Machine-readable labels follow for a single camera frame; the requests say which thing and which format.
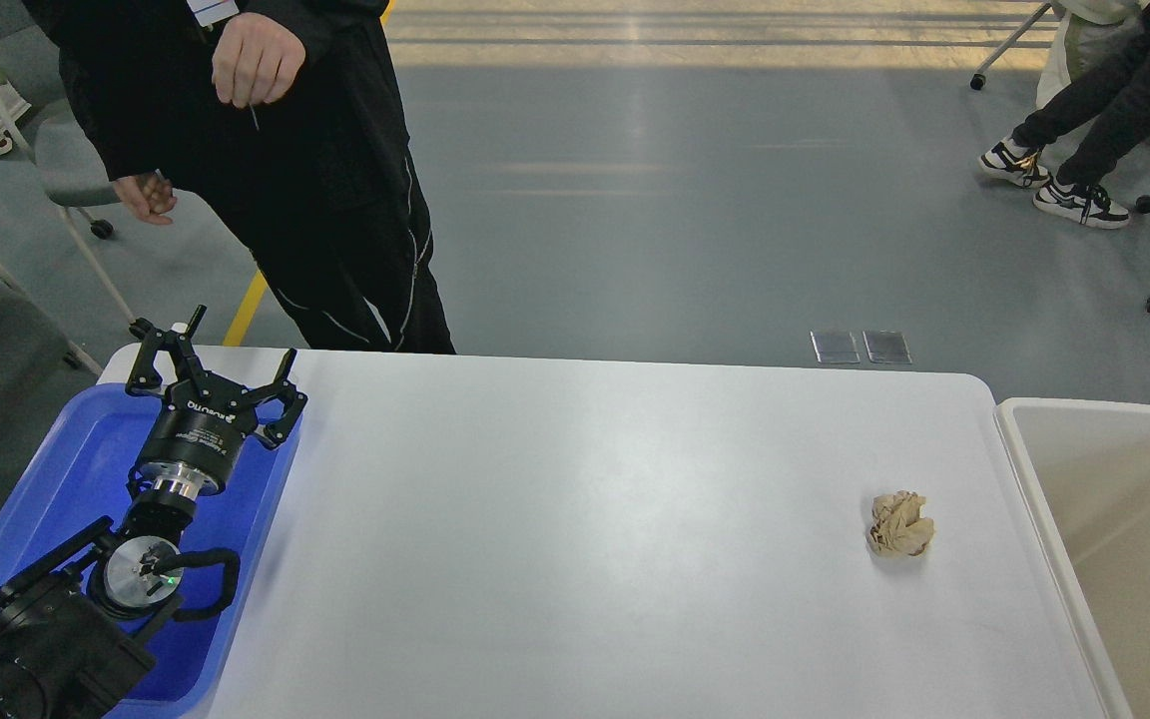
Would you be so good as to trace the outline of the person's upper hand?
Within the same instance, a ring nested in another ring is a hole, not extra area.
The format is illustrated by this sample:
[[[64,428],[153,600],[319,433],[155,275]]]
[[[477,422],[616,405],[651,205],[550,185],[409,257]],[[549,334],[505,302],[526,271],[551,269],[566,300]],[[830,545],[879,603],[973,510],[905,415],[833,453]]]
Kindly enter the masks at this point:
[[[302,41],[275,20],[253,12],[233,15],[212,54],[212,86],[230,108],[274,104],[288,95],[306,58]]]

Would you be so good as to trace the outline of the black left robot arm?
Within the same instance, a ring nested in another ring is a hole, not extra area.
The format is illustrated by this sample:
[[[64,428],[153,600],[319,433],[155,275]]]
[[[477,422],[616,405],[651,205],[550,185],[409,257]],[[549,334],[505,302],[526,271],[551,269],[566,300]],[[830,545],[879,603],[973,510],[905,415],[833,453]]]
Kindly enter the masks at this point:
[[[246,387],[137,319],[125,382],[70,401],[0,515],[0,718],[178,718],[233,641],[296,451],[288,350]]]

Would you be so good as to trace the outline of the person's lower hand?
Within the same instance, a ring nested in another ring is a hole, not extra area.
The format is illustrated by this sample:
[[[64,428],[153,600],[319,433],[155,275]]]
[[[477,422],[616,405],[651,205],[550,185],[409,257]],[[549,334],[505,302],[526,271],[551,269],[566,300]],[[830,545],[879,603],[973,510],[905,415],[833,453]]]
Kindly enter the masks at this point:
[[[169,225],[177,205],[172,182],[161,173],[143,173],[112,182],[112,188],[132,217],[150,225]]]

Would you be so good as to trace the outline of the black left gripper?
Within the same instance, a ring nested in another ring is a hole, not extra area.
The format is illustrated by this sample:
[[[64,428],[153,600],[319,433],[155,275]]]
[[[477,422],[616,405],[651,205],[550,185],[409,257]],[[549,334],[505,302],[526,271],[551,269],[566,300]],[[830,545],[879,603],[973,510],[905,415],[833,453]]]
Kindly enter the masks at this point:
[[[129,327],[141,342],[125,382],[126,395],[163,395],[163,410],[135,460],[137,495],[163,487],[166,477],[190,483],[187,495],[224,492],[244,441],[255,436],[269,450],[282,446],[307,405],[307,395],[290,380],[294,349],[285,351],[274,378],[262,387],[246,388],[207,374],[193,347],[206,309],[197,305],[183,331],[156,328],[145,318]],[[166,390],[155,365],[158,354],[170,357],[177,378]],[[269,403],[279,404],[282,413],[260,420],[260,406]]]

